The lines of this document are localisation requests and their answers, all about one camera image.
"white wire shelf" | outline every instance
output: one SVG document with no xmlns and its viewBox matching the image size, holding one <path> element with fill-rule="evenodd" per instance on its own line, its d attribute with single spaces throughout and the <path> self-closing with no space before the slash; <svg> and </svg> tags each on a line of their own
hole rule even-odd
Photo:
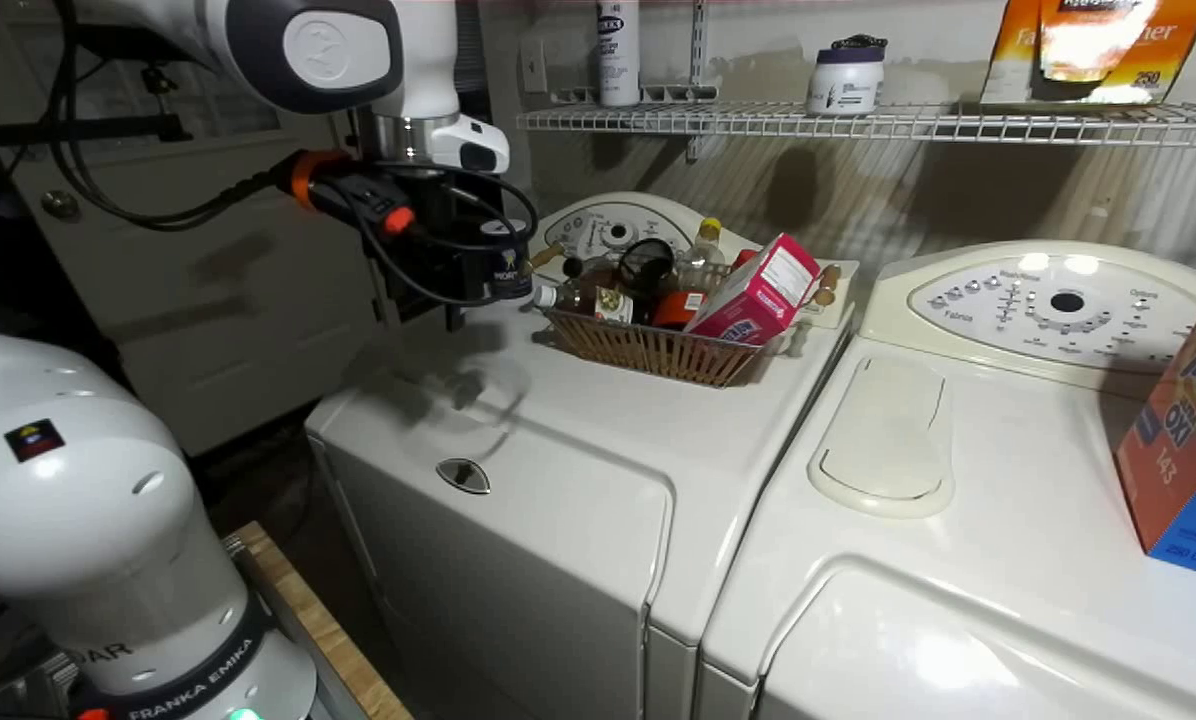
<svg viewBox="0 0 1196 720">
<path fill-rule="evenodd" d="M 1163 144 L 1196 150 L 1196 105 L 1102 107 L 1102 112 L 997 112 L 945 105 L 889 105 L 871 115 L 807 115 L 770 107 L 539 107 L 526 132 L 620 132 L 620 135 L 803 135 L 803 140 L 920 140 L 920 144 Z"/>
</svg>

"dryer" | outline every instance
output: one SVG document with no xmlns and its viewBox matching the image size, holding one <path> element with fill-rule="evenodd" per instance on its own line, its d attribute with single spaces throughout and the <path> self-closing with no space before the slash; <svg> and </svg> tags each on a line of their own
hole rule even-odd
<svg viewBox="0 0 1196 720">
<path fill-rule="evenodd" d="M 883 268 L 704 635 L 704 720 L 1196 717 L 1196 571 L 1111 450 L 1196 272 L 1023 239 Z"/>
<path fill-rule="evenodd" d="M 701 213 L 596 195 L 539 254 L 683 249 Z M 840 357 L 849 279 L 757 384 L 704 387 L 539 344 L 529 309 L 380 344 L 308 438 L 420 717 L 683 717 L 698 644 L 776 455 Z"/>
</svg>

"basket of items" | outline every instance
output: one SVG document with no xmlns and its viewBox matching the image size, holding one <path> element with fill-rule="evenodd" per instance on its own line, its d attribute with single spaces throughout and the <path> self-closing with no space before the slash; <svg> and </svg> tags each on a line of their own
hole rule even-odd
<svg viewBox="0 0 1196 720">
<path fill-rule="evenodd" d="M 787 234 L 729 260 L 719 221 L 708 218 L 687 256 L 637 239 L 620 256 L 565 260 L 565 278 L 536 294 L 565 353 L 733 387 L 751 384 L 780 353 L 821 265 Z"/>
</svg>

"wicker basket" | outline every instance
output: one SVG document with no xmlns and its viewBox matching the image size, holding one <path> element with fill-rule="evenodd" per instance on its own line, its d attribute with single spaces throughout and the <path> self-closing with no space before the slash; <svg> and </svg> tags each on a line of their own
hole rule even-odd
<svg viewBox="0 0 1196 720">
<path fill-rule="evenodd" d="M 770 357 L 776 357 L 766 344 L 733 344 L 718 335 L 612 325 L 582 313 L 544 309 L 544 315 L 552 321 L 561 349 L 572 357 L 676 376 L 687 384 L 718 384 L 718 387 L 751 384 L 761 382 Z"/>
</svg>

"white wall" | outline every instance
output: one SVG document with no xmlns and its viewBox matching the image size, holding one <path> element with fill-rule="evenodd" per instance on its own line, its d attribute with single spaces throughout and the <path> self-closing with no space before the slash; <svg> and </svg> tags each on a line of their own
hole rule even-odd
<svg viewBox="0 0 1196 720">
<path fill-rule="evenodd" d="M 687 0 L 644 4 L 644 84 L 683 84 Z M 1196 265 L 1194 150 L 951 150 L 729 140 L 687 164 L 683 140 L 516 132 L 536 92 L 593 88 L 593 0 L 479 0 L 497 122 L 513 179 L 539 210 L 642 187 L 719 213 L 747 237 L 800 234 L 825 256 L 889 260 L 1003 237 L 1085 237 Z M 708 0 L 719 105 L 803 105 L 814 53 L 867 33 L 889 40 L 889 105 L 975 102 L 1003 0 Z M 1196 49 L 1172 105 L 1196 105 Z"/>
</svg>

